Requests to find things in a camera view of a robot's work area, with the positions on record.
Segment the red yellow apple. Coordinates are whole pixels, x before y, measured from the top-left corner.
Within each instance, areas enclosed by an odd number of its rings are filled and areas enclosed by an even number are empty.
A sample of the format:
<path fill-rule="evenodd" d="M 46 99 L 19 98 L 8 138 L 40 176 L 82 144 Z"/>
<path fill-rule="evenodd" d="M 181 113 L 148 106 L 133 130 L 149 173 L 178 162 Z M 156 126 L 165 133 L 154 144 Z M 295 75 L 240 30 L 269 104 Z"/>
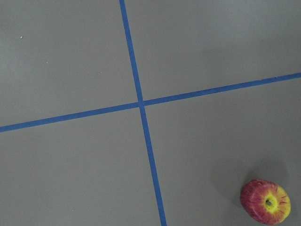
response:
<path fill-rule="evenodd" d="M 240 202 L 251 218 L 266 225 L 282 223 L 291 212 L 290 198 L 284 188 L 264 179 L 246 183 L 240 192 Z"/>

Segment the blue tape line lengthwise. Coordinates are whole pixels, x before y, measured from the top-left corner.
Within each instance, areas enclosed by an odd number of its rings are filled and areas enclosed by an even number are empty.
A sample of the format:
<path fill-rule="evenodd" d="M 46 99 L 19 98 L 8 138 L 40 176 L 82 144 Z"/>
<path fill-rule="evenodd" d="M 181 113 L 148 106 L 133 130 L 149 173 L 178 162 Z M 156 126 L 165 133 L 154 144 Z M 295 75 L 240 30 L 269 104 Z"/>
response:
<path fill-rule="evenodd" d="M 125 30 L 127 48 L 128 48 L 129 58 L 130 58 L 130 63 L 131 63 L 131 68 L 132 68 L 132 74 L 133 74 L 133 79 L 134 79 L 134 84 L 135 84 L 136 95 L 137 95 L 138 108 L 139 108 L 142 127 L 143 127 L 143 134 L 144 134 L 144 139 L 145 139 L 145 144 L 146 144 L 146 149 L 147 149 L 147 155 L 148 155 L 148 161 L 149 161 L 149 165 L 150 165 L 154 192 L 155 192 L 155 196 L 156 196 L 156 203 L 157 203 L 157 207 L 158 207 L 160 224 L 162 226 L 166 226 L 167 225 L 166 215 L 165 215 L 164 204 L 163 204 L 162 195 L 161 195 L 156 161 L 155 161 L 155 157 L 154 157 L 154 153 L 153 153 L 153 147 L 152 147 L 152 142 L 151 142 L 147 114 L 146 114 L 145 105 L 144 105 L 144 101 L 143 101 L 143 93 L 142 93 L 139 72 L 138 72 L 136 58 L 135 58 L 135 50 L 134 50 L 134 46 L 133 46 L 133 42 L 132 42 L 129 20 L 128 20 L 128 16 L 127 16 L 126 3 L 125 3 L 125 1 L 120 0 L 119 5 L 120 5 L 122 20 L 123 20 L 123 26 L 124 26 L 124 30 Z"/>

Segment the blue tape line crosswise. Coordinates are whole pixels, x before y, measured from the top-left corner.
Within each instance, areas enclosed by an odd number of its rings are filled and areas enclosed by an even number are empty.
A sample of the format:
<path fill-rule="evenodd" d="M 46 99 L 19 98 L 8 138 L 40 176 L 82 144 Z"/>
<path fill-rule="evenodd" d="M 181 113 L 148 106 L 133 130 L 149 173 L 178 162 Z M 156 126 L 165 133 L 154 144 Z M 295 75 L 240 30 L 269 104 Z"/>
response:
<path fill-rule="evenodd" d="M 271 77 L 271 78 L 266 78 L 266 79 L 262 79 L 262 80 L 248 81 L 248 82 L 243 82 L 243 83 L 238 83 L 238 84 L 233 84 L 233 85 L 227 85 L 227 86 L 222 86 L 222 87 L 216 87 L 216 88 L 211 88 L 211 89 L 205 89 L 205 90 L 199 90 L 199 91 L 194 91 L 194 92 L 189 92 L 189 93 L 183 93 L 183 94 L 178 94 L 178 95 L 150 99 L 150 100 L 143 101 L 143 104 L 145 106 L 157 105 L 157 104 L 161 104 L 161 103 L 173 102 L 173 101 L 188 99 L 188 98 L 193 98 L 193 97 L 206 96 L 206 95 L 211 95 L 211 94 L 216 94 L 216 93 L 221 93 L 221 92 L 226 92 L 226 91 L 231 91 L 231 90 L 236 90 L 236 89 L 244 89 L 244 88 L 248 88 L 248 87 L 260 86 L 260 85 L 270 84 L 270 83 L 275 83 L 275 82 L 280 82 L 280 81 L 293 80 L 293 79 L 298 79 L 300 77 L 301 77 L 300 73 L 283 75 L 283 76 L 278 76 L 278 77 Z M 36 126 L 52 124 L 52 123 L 57 123 L 57 122 L 62 122 L 62 121 L 69 121 L 69 120 L 74 120 L 74 119 L 78 119 L 78 118 L 85 118 L 85 117 L 90 117 L 90 116 L 95 116 L 95 115 L 100 115 L 100 114 L 118 112 L 118 111 L 123 111 L 123 110 L 127 110 L 127 109 L 138 108 L 138 107 L 139 107 L 138 102 L 110 106 L 110 107 L 106 107 L 106 108 L 89 110 L 89 111 L 84 111 L 84 112 L 79 112 L 79 113 L 72 113 L 72 114 L 50 117 L 50 118 L 45 118 L 45 119 L 40 119 L 40 120 L 34 120 L 34 121 L 28 121 L 28 122 L 1 126 L 0 131 L 8 132 L 8 131 L 36 127 Z"/>

